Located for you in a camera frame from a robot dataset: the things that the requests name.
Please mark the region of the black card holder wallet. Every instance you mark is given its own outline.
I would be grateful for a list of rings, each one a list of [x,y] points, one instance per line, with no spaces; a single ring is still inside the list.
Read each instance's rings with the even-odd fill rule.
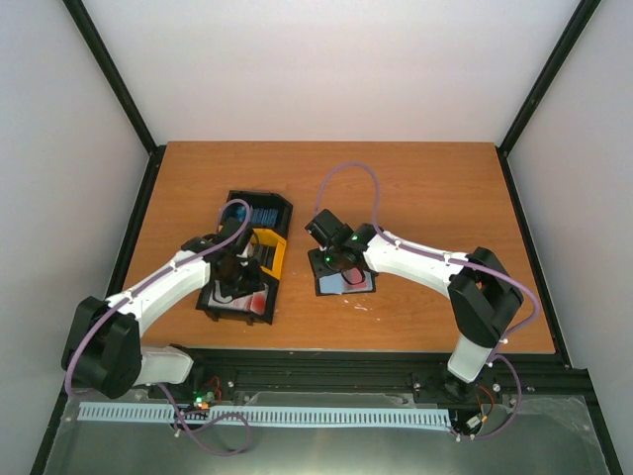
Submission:
[[[374,283],[374,290],[369,293],[374,293],[376,291],[375,275],[371,271],[362,268],[359,264],[351,263],[345,257],[334,256],[325,250],[315,248],[308,252],[308,259],[315,278],[317,296],[362,294],[343,292],[341,273],[353,268],[357,268],[371,274]]]

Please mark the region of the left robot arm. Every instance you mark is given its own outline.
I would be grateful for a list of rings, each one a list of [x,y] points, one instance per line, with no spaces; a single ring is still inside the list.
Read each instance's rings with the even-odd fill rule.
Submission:
[[[184,398],[199,396],[206,374],[193,357],[174,346],[144,346],[142,337],[174,305],[209,284],[222,261],[240,267],[252,239],[251,224],[230,219],[218,233],[186,241],[134,286],[80,302],[62,357],[65,393],[74,396],[78,381],[110,399],[134,386],[160,383],[171,384]]]

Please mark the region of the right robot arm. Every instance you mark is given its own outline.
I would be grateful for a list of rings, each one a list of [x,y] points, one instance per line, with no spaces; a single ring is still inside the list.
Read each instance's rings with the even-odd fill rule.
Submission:
[[[451,305],[460,336],[447,371],[463,383],[473,383],[501,343],[523,304],[521,291],[490,250],[449,252],[398,237],[373,224],[353,230],[328,209],[306,225],[317,248],[308,252],[316,291],[322,280],[352,270],[361,279],[390,274],[427,287]]]

